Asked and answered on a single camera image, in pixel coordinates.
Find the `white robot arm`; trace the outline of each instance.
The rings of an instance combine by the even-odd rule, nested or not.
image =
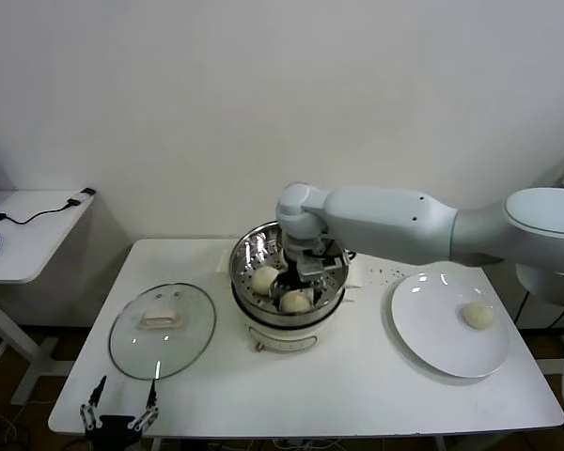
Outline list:
[[[354,186],[328,193],[296,183],[278,199],[276,217],[302,280],[325,267],[318,257],[327,242],[338,241],[414,265],[505,259],[531,293],[564,304],[564,189],[529,189],[490,207],[456,210],[414,191]]]

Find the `glass pot lid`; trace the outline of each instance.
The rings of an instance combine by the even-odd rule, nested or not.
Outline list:
[[[140,380],[182,371],[207,348],[215,329],[209,295],[190,284],[151,288],[128,303],[111,328],[115,366]]]

